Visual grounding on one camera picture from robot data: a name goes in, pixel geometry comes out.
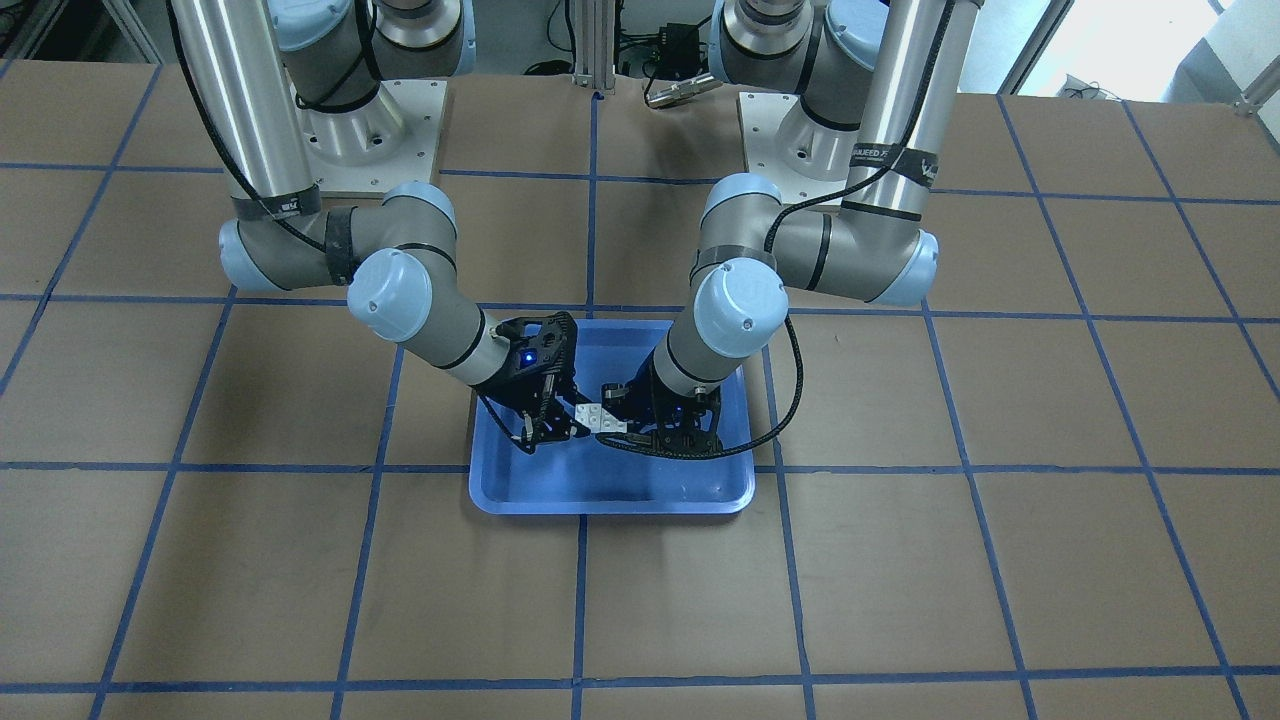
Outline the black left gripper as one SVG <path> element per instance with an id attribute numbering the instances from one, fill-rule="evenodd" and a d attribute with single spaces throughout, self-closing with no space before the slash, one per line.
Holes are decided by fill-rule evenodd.
<path id="1" fill-rule="evenodd" d="M 718 459 L 723 451 L 719 389 L 686 397 L 654 375 L 639 375 L 626 384 L 603 384 L 602 404 L 630 427 L 630 432 L 602 432 L 607 447 L 682 460 Z"/>

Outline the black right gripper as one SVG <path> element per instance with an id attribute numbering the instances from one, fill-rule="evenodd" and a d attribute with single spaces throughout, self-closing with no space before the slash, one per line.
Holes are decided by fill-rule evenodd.
<path id="1" fill-rule="evenodd" d="M 477 396 L 508 439 L 534 454 L 539 443 L 590 436 L 593 430 L 573 415 L 595 404 L 573 379 L 576 320 L 566 311 L 517 316 L 498 324 L 492 334 L 508 340 L 509 351 L 499 372 L 477 387 Z M 561 400 L 573 410 L 566 410 Z"/>

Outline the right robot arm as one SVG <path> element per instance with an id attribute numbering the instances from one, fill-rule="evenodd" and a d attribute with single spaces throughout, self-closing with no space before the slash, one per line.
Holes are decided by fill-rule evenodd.
<path id="1" fill-rule="evenodd" d="M 221 268 L 246 291 L 335 286 L 352 315 L 518 418 L 507 438 L 588 436 L 576 407 L 567 313 L 498 322 L 460 288 L 454 208 L 425 181 L 375 208 L 325 208 L 315 156 L 344 164 L 397 150 L 406 128 L 387 87 L 466 72 L 466 1 L 170 1 L 175 54 L 230 183 Z"/>

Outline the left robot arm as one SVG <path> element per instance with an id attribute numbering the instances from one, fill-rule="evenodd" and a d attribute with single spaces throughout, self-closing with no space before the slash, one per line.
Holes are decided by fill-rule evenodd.
<path id="1" fill-rule="evenodd" d="M 708 63 L 730 83 L 790 92 L 799 150 L 838 188 L 788 204 L 758 173 L 718 181 L 699 222 L 687 306 L 637 374 L 604 386 L 625 424 L 609 448 L 653 457 L 733 455 L 718 437 L 721 384 L 794 333 L 788 290 L 913 306 L 938 266 L 922 214 L 940 169 L 978 1 L 719 1 Z"/>

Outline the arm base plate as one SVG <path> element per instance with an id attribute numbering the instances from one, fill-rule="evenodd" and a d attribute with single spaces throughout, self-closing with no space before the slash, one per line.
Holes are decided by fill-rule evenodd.
<path id="1" fill-rule="evenodd" d="M 358 110 L 298 110 L 321 196 L 375 199 L 404 182 L 435 183 L 447 101 L 444 79 L 393 79 Z"/>
<path id="2" fill-rule="evenodd" d="M 790 181 L 844 183 L 858 141 L 856 129 L 833 129 L 809 117 L 800 97 L 739 94 L 739 119 L 749 172 L 781 186 Z"/>

